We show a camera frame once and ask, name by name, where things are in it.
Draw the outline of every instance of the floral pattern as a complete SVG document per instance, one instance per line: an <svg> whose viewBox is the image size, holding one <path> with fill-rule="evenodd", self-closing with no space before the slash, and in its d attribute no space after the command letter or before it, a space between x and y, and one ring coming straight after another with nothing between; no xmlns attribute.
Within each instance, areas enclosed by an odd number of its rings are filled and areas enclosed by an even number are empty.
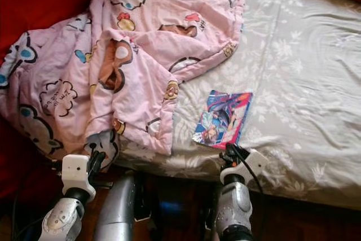
<svg viewBox="0 0 361 241"><path fill-rule="evenodd" d="M122 141L120 165L218 180L218 150L192 141L209 91L254 93L241 145L270 161L266 193L361 209L361 6L351 0L246 0L238 49L179 85L173 155ZM251 182L251 189L256 185Z"/></svg>

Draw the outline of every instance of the white robot part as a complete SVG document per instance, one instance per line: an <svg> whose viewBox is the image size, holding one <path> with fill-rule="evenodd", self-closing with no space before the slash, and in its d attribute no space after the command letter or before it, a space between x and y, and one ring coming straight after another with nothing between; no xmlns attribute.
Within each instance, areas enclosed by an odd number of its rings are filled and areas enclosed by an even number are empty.
<svg viewBox="0 0 361 241"><path fill-rule="evenodd" d="M88 202L95 198L95 189L89 184L87 166L89 157L85 155L67 155L63 158L61 180L63 181L63 194L72 187L83 189L89 193Z"/></svg>
<svg viewBox="0 0 361 241"><path fill-rule="evenodd" d="M256 176L259 175L261 171L263 171L264 167L268 164L268 159L261 155L259 152L257 152L255 149L250 149L249 155L247 156L245 161ZM253 179L252 175L249 173L243 163L221 171L220 179L223 185L225 176L229 174L241 175L244 178L245 185L247 185L248 182Z"/></svg>

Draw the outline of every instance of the pink quilt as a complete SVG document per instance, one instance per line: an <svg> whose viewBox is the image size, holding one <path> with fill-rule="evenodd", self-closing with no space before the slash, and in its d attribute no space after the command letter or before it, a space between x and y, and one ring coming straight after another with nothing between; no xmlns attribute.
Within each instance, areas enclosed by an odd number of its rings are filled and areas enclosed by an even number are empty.
<svg viewBox="0 0 361 241"><path fill-rule="evenodd" d="M47 156L105 151L119 134L171 154L179 84L237 47L244 0L92 0L24 33L0 67L0 113Z"/></svg>

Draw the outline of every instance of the book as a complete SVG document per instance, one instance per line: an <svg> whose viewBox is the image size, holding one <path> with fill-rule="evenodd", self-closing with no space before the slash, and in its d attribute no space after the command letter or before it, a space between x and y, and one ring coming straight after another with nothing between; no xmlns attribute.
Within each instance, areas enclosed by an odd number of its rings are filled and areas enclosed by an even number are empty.
<svg viewBox="0 0 361 241"><path fill-rule="evenodd" d="M224 150L227 143L238 144L252 96L212 90L192 139Z"/></svg>

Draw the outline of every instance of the gray floral bed sheet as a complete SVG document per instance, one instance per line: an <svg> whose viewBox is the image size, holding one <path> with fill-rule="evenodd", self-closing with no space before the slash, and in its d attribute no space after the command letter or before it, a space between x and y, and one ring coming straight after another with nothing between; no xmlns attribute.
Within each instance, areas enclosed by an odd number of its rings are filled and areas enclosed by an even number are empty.
<svg viewBox="0 0 361 241"><path fill-rule="evenodd" d="M192 141L203 105L212 89L252 91L241 145L269 158L260 176L265 192L361 209L361 5L246 0L244 17L234 55L180 85L173 154L123 139L117 164L217 180L218 150Z"/></svg>

